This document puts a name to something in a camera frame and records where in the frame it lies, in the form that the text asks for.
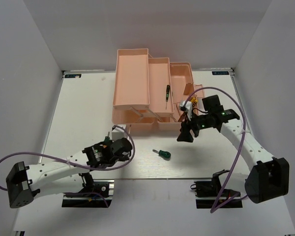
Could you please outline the large yellow needle-nose pliers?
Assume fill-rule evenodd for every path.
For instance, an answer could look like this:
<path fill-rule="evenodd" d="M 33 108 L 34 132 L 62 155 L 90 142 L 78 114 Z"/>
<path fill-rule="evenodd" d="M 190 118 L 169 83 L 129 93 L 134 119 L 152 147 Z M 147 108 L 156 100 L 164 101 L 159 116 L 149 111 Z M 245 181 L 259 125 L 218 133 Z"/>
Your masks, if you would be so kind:
<path fill-rule="evenodd" d="M 191 101 L 183 100 L 179 103 L 178 111 L 181 112 L 178 122 L 182 122 L 185 118 L 189 120 L 192 117 L 192 110 L 197 106 L 198 100 L 195 97 L 191 97 Z"/>

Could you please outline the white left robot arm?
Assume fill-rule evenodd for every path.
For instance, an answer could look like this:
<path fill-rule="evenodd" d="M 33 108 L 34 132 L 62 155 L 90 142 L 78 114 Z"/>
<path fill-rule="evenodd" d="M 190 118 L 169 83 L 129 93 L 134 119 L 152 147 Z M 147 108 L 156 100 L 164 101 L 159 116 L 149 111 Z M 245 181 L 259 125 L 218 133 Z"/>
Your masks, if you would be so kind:
<path fill-rule="evenodd" d="M 132 141 L 121 138 L 86 147 L 66 160 L 28 166 L 18 162 L 6 177 L 9 206 L 21 208 L 37 198 L 63 193 L 69 198 L 100 199 L 108 207 L 108 186 L 94 182 L 90 172 L 107 171 L 117 162 L 128 161 L 134 150 Z"/>

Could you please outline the pink plastic toolbox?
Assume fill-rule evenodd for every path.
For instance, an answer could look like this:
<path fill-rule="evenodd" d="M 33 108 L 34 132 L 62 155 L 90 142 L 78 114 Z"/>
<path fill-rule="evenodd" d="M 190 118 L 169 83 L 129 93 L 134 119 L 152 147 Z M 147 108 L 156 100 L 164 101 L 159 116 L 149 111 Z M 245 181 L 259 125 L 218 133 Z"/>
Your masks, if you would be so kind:
<path fill-rule="evenodd" d="M 170 85 L 167 109 L 166 86 Z M 179 103 L 189 96 L 205 96 L 195 84 L 188 62 L 152 57 L 147 48 L 117 51 L 113 97 L 113 124 L 126 124 L 135 132 L 178 131 Z"/>

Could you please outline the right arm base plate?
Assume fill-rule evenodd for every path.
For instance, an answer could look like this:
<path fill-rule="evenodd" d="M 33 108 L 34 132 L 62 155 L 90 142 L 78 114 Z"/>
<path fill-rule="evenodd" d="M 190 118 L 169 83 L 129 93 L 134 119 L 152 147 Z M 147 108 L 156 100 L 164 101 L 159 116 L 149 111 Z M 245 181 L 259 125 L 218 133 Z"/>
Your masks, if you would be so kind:
<path fill-rule="evenodd" d="M 212 208 L 218 191 L 214 189 L 211 180 L 202 179 L 200 181 L 195 181 L 192 185 L 190 185 L 190 189 L 195 193 L 196 209 Z M 222 208 L 242 208 L 243 205 L 241 200 L 241 193 L 231 189 L 223 190 L 223 193 L 219 198 L 217 205 L 225 202 L 233 195 L 236 195 L 236 197 L 226 205 L 222 206 Z"/>

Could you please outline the black green precision screwdriver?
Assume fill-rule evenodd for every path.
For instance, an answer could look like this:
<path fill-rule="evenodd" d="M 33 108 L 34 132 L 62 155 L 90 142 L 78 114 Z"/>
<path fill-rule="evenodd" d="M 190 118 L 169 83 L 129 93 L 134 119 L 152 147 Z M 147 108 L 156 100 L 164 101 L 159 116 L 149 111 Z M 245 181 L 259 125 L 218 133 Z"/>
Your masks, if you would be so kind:
<path fill-rule="evenodd" d="M 168 105 L 168 101 L 169 101 L 169 94 L 170 94 L 170 89 L 171 89 L 171 87 L 170 87 L 170 85 L 167 85 L 166 86 L 166 105 L 165 105 L 165 109 L 167 109 L 167 105 Z"/>

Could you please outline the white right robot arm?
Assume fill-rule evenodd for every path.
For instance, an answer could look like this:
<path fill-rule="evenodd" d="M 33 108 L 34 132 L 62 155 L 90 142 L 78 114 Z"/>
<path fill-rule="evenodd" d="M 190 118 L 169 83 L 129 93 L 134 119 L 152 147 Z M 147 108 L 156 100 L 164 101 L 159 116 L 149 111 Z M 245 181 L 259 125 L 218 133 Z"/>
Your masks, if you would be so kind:
<path fill-rule="evenodd" d="M 181 101 L 179 108 L 185 114 L 181 122 L 179 142 L 193 142 L 200 130 L 215 128 L 240 152 L 250 171 L 242 180 L 231 178 L 241 192 L 258 204 L 287 195 L 289 191 L 290 166 L 285 158 L 276 158 L 243 129 L 243 122 L 233 109 L 224 109 L 217 95 L 203 99 L 203 115 L 193 112 L 190 101 Z"/>

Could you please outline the green stubby screwdriver orange cap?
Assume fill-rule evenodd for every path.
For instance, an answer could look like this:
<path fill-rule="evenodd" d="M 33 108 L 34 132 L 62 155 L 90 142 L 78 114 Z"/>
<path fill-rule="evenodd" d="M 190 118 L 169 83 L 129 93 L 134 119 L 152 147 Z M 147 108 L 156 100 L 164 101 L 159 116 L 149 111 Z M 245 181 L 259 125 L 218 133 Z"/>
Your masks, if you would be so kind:
<path fill-rule="evenodd" d="M 108 142 L 110 140 L 110 132 L 107 133 L 107 135 L 105 136 L 104 141 Z"/>

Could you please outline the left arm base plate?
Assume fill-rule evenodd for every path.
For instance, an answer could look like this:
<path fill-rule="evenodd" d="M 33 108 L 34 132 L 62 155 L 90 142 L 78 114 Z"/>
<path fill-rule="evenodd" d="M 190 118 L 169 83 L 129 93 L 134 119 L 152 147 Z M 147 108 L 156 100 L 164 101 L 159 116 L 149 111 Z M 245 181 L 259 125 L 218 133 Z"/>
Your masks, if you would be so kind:
<path fill-rule="evenodd" d="M 90 187 L 83 188 L 78 194 L 64 195 L 63 208 L 108 208 L 114 194 L 114 180 L 94 181 Z"/>

